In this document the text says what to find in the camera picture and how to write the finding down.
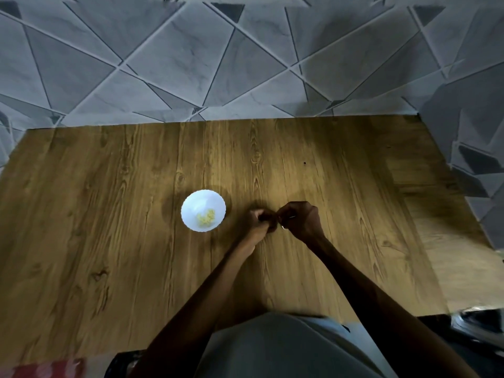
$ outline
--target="hand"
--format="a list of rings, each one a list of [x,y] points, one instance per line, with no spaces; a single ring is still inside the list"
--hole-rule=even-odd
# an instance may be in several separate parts
[[[252,247],[277,228],[277,214],[269,209],[252,209],[246,219],[248,229],[243,241]]]
[[[320,224],[318,208],[308,202],[287,203],[278,210],[277,216],[282,227],[305,244],[326,237]]]

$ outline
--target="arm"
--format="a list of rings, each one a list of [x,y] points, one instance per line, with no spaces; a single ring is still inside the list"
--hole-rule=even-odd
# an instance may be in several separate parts
[[[317,207],[291,202],[278,213],[280,223],[324,263],[366,330],[399,377],[437,374],[478,375],[440,337],[362,274],[326,239]]]
[[[225,254],[189,301],[149,345],[130,378],[192,377],[242,264],[267,232],[276,216],[257,209],[249,212],[249,231]]]

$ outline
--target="bowl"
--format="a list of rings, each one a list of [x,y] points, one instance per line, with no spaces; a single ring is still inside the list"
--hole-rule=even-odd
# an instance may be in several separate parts
[[[196,232],[208,232],[224,220],[226,203],[215,191],[199,190],[184,200],[180,215],[187,228]]]

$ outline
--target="tiled wall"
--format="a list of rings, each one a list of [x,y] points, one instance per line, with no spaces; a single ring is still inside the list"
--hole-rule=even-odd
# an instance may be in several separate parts
[[[501,0],[179,1],[0,0],[0,172],[29,128],[421,109],[504,232]]]

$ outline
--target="person's right arm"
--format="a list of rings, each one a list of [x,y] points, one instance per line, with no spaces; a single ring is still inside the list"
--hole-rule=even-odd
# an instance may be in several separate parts
[[[418,318],[396,303],[354,267],[331,242],[320,224],[317,207],[287,203],[280,223],[324,263],[396,374],[403,377],[476,378],[473,369]]]

